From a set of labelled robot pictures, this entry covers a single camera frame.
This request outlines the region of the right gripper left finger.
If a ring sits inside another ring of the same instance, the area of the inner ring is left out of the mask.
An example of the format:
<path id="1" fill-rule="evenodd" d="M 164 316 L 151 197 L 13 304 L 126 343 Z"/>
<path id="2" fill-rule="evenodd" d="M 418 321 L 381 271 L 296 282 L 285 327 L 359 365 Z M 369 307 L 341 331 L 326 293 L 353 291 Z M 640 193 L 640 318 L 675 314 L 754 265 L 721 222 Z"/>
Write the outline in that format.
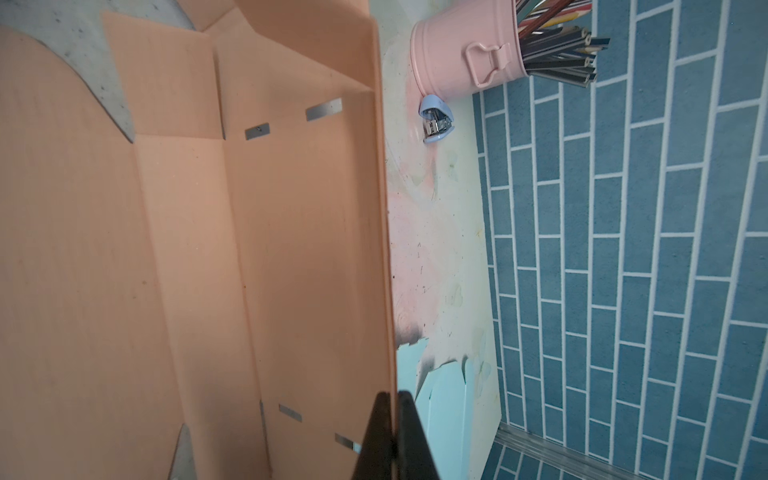
<path id="1" fill-rule="evenodd" d="M 352 480 L 390 480 L 393 448 L 390 394 L 380 392 L 371 410 Z"/>

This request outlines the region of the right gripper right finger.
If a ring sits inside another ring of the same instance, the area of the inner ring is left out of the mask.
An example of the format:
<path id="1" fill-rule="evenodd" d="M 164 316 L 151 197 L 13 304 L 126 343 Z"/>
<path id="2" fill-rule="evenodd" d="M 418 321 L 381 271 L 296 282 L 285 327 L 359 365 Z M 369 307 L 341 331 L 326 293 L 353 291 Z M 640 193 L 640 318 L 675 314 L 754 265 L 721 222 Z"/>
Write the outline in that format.
<path id="1" fill-rule="evenodd" d="M 415 400 L 410 392 L 398 392 L 397 478 L 399 480 L 439 480 Z"/>

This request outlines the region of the orange paper box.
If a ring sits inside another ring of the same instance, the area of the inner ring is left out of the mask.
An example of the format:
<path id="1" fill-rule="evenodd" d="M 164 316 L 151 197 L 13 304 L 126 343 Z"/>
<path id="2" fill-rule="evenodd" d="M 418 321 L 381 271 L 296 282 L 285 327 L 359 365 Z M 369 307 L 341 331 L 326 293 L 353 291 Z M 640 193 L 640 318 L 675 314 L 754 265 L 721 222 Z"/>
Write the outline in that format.
<path id="1" fill-rule="evenodd" d="M 1 29 L 1 475 L 352 479 L 395 392 L 365 1 L 100 16 L 134 132 Z"/>

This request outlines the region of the light blue flat paper box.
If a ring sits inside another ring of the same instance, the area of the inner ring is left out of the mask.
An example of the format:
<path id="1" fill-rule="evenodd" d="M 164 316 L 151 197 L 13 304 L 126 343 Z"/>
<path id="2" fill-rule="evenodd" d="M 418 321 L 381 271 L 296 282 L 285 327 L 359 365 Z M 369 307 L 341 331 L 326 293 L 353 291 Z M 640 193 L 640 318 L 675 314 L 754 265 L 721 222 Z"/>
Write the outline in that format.
<path id="1" fill-rule="evenodd" d="M 397 387 L 413 395 L 442 479 L 479 479 L 500 420 L 496 367 L 464 357 L 436 365 L 422 338 L 397 349 Z"/>

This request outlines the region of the small blue stapler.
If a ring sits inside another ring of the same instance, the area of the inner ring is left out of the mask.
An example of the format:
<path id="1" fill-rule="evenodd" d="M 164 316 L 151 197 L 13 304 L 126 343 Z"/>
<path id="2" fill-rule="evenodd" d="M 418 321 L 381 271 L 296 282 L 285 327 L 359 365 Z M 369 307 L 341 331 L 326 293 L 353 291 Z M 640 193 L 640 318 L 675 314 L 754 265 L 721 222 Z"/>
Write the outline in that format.
<path id="1" fill-rule="evenodd" d="M 434 143 L 447 137 L 455 128 L 450 107 L 438 96 L 425 96 L 419 106 L 423 121 L 424 142 Z"/>

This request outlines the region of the pink pencil cup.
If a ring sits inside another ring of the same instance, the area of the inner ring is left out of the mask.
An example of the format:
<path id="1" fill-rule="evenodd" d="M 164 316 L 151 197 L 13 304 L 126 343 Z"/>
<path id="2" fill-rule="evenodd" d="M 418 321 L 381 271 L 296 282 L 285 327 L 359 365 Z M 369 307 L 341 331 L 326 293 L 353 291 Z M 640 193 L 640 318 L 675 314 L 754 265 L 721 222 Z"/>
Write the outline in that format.
<path id="1" fill-rule="evenodd" d="M 457 1 L 417 22 L 410 58 L 420 93 L 446 102 L 525 78 L 515 2 Z"/>

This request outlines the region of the bundle of coloured pencils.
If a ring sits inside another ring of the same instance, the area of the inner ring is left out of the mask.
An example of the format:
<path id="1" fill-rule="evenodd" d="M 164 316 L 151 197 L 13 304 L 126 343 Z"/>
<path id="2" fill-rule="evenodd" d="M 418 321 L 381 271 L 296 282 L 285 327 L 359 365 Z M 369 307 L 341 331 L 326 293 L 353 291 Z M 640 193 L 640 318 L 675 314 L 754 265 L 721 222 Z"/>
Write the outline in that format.
<path id="1" fill-rule="evenodd" d="M 595 83 L 598 53 L 610 39 L 575 23 L 592 12 L 592 1 L 522 0 L 513 6 L 526 74 L 583 88 Z"/>

